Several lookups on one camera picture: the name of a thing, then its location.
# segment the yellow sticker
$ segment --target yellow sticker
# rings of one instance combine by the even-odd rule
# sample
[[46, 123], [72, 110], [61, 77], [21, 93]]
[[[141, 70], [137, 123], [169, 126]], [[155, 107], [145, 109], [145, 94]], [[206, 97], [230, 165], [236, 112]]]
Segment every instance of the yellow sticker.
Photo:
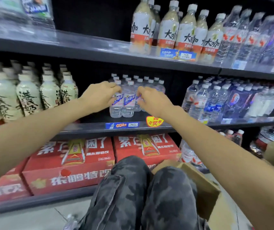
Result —
[[149, 127], [159, 127], [164, 122], [163, 119], [154, 116], [147, 116], [147, 125]]

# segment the milk tea bottle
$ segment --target milk tea bottle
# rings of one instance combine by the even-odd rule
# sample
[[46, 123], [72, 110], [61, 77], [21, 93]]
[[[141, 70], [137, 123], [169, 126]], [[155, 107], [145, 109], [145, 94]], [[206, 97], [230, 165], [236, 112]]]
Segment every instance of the milk tea bottle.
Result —
[[63, 103], [78, 98], [78, 88], [71, 75], [64, 76], [64, 82], [61, 85], [61, 96]]
[[12, 84], [17, 85], [19, 83], [18, 76], [16, 75], [13, 68], [4, 67], [4, 73], [6, 73], [8, 80], [12, 82]]
[[205, 64], [211, 64], [214, 61], [223, 36], [224, 18], [224, 13], [217, 14], [216, 22], [208, 30], [201, 51], [200, 62]]
[[195, 12], [198, 5], [190, 4], [186, 16], [182, 19], [178, 28], [178, 34], [174, 49], [190, 51], [192, 48], [193, 37], [196, 30]]
[[42, 75], [43, 83], [40, 87], [40, 94], [45, 109], [53, 108], [61, 104], [60, 88], [54, 82], [53, 75]]
[[166, 13], [159, 28], [158, 42], [156, 54], [160, 55], [161, 48], [173, 49], [178, 31], [178, 17], [176, 9], [178, 7], [177, 0], [171, 0], [169, 11]]
[[199, 56], [202, 51], [203, 43], [207, 35], [207, 23], [206, 17], [208, 16], [209, 11], [206, 9], [201, 10], [196, 22], [195, 36], [193, 38], [193, 52], [196, 53], [196, 61], [198, 61]]
[[152, 12], [149, 0], [141, 0], [134, 14], [131, 27], [131, 52], [145, 53], [149, 50]]
[[28, 74], [19, 74], [20, 84], [16, 87], [16, 93], [25, 116], [38, 113], [43, 110], [39, 88], [33, 83]]
[[149, 7], [151, 10], [151, 16], [152, 16], [152, 22], [151, 22], [151, 31], [150, 31], [150, 39], [149, 39], [149, 46], [152, 45], [153, 43], [153, 38], [154, 38], [154, 30], [155, 30], [155, 14], [154, 14], [154, 0], [149, 0]]
[[5, 122], [24, 116], [16, 96], [16, 86], [8, 80], [4, 72], [0, 72], [0, 111]]
[[152, 46], [157, 46], [157, 39], [159, 33], [159, 26], [160, 26], [160, 17], [159, 17], [160, 5], [154, 5], [154, 16], [155, 16], [155, 29], [154, 29], [154, 36]]

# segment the red cardboard box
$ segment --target red cardboard box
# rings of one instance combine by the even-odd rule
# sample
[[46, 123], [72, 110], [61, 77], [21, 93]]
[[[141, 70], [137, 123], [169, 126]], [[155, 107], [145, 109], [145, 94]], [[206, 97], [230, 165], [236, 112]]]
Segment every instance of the red cardboard box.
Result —
[[39, 195], [96, 185], [114, 164], [109, 137], [50, 141], [30, 157], [23, 175]]
[[10, 170], [0, 178], [0, 202], [31, 196], [27, 185], [22, 177], [22, 170], [25, 167], [27, 159], [24, 159], [18, 166]]
[[168, 134], [117, 136], [114, 141], [117, 162], [135, 155], [153, 168], [163, 160], [178, 161], [181, 157], [180, 149]]

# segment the leg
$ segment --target leg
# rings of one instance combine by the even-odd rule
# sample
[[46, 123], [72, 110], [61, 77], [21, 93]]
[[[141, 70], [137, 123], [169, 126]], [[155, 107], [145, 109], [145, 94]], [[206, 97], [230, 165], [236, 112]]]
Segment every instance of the leg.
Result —
[[151, 174], [136, 156], [119, 161], [98, 185], [80, 230], [140, 229]]
[[142, 213], [145, 230], [209, 230], [196, 212], [196, 185], [180, 169], [165, 167], [151, 181]]

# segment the blue price tag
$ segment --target blue price tag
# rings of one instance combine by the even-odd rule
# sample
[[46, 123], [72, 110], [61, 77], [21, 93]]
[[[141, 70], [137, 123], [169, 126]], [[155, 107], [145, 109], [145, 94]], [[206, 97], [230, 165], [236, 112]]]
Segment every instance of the blue price tag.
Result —
[[121, 128], [136, 128], [139, 127], [140, 122], [118, 122], [105, 123], [106, 129], [121, 129]]
[[160, 57], [164, 57], [164, 58], [175, 59], [177, 58], [177, 54], [178, 54], [178, 50], [176, 49], [162, 48], [160, 50]]

